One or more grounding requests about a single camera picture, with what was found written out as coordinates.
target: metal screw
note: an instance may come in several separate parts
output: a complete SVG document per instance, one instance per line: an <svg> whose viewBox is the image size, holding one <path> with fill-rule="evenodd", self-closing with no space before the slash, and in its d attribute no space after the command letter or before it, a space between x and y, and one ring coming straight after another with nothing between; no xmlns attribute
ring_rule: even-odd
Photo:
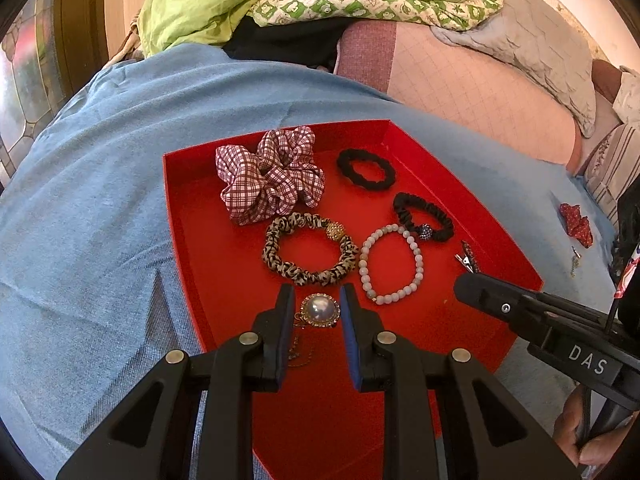
<svg viewBox="0 0 640 480"><path fill-rule="evenodd" d="M164 356L164 360L171 365L175 365L184 359L184 352L182 350L171 350Z"/></svg>
<svg viewBox="0 0 640 480"><path fill-rule="evenodd" d="M240 344L252 345L258 342L258 335L255 332L245 332L240 334Z"/></svg>
<svg viewBox="0 0 640 480"><path fill-rule="evenodd" d="M459 363L466 363L471 359L471 353L469 350L465 350L464 348L456 348L453 352L451 352L451 357L453 357L454 361L458 361Z"/></svg>
<svg viewBox="0 0 640 480"><path fill-rule="evenodd" d="M378 334L378 341L383 345L391 345L395 343L397 339L396 334L393 332L387 332L386 330Z"/></svg>

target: black scrunchie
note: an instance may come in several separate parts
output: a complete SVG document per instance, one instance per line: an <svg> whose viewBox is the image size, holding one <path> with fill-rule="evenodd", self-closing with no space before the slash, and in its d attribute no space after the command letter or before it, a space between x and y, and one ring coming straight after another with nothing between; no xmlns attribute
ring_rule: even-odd
<svg viewBox="0 0 640 480"><path fill-rule="evenodd" d="M385 179L380 180L379 182L367 180L361 174L356 173L356 171L351 166L352 160L375 162L385 172ZM338 160L336 162L338 163L338 168L340 168L340 171L344 174L344 176L351 180L356 186L363 187L364 189L368 189L370 191L382 191L385 189L389 189L396 181L396 170L391 167L389 161L366 150L356 150L355 148L348 148L347 150L343 150L342 152L340 152L340 155L338 155Z"/></svg>
<svg viewBox="0 0 640 480"><path fill-rule="evenodd" d="M426 211L438 219L442 224L442 229L434 229L429 224L414 225L411 213L407 207L416 207ZM417 235L420 240L435 240L436 242L446 242L453 236L453 221L438 206L427 202L420 196L409 193L398 193L394 198L394 210L398 215L398 221L411 233Z"/></svg>

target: leopard print hair tie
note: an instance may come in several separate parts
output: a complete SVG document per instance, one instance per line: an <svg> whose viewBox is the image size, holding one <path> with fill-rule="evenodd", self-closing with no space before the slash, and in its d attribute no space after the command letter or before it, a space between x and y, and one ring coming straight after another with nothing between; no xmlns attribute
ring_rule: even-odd
<svg viewBox="0 0 640 480"><path fill-rule="evenodd" d="M329 240L340 243L340 260L331 269L320 272L309 272L292 262L283 262L278 256L280 249L280 235L291 234L297 227L309 227L311 229L325 229ZM358 255L357 246L351 241L351 237L344 233L344 226L338 222L332 222L320 215L311 213L293 212L288 216L276 218L267 228L266 243L262 250L262 260L267 266L281 275L289 278L296 285L327 286L338 283L356 266Z"/></svg>

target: red tray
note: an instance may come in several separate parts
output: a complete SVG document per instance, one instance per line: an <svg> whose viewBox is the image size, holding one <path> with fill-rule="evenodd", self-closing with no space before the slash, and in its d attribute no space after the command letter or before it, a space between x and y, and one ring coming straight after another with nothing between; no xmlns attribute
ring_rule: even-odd
<svg viewBox="0 0 640 480"><path fill-rule="evenodd" d="M386 329L420 348L444 353L464 347L494 371L515 336L505 324L455 300L454 280L466 270L454 254L461 251L460 240L466 240L483 272L540 290L542 280L524 254L452 173L390 121L311 128L316 134L316 164L326 175L324 195L314 212L342 222L356 245L380 226L398 221L391 205L399 191L435 202L455 224L456 234L449 242L421 243L424 281L399 303L372 304L358 273L350 274L347 281L356 285L361 304L376 310ZM220 200L224 183L216 174L216 148L233 143L255 151L262 135L217 140L164 156L175 256L205 350L247 330L258 312L273 307L280 285L286 282L260 259L269 222L238 227L229 221ZM391 161L396 183L383 192L354 186L335 163L345 148L365 148ZM356 170L372 179L382 177L370 164L357 164ZM436 223L419 212L414 221ZM320 270L334 265L339 248L318 232L300 229L282 238L280 254L304 268ZM415 272L412 254L396 236L383 237L375 245L369 269L382 294L406 285ZM338 297L338 286L304 286L296 291L296 299L319 291ZM290 368L279 394L254 396L254 449L259 459L275 480L379 479L382 394L361 395L353 389L340 327L304 330L299 348L305 356L313 352L309 364Z"/></svg>

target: blue fabric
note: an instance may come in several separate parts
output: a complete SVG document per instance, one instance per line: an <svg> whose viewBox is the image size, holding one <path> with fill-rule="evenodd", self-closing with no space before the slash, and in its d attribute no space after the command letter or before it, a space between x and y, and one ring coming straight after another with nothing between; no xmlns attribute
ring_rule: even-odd
<svg viewBox="0 0 640 480"><path fill-rule="evenodd" d="M181 45L97 74L0 197L0 417L44 478L165 352L200 351L172 253L162 154L369 118L391 118L453 171L524 250L545 290L609 306L613 228L561 166L331 74ZM594 231L575 278L561 202L579 203ZM543 422L556 416L570 381L512 356L506 362L520 369L501 378Z"/></svg>

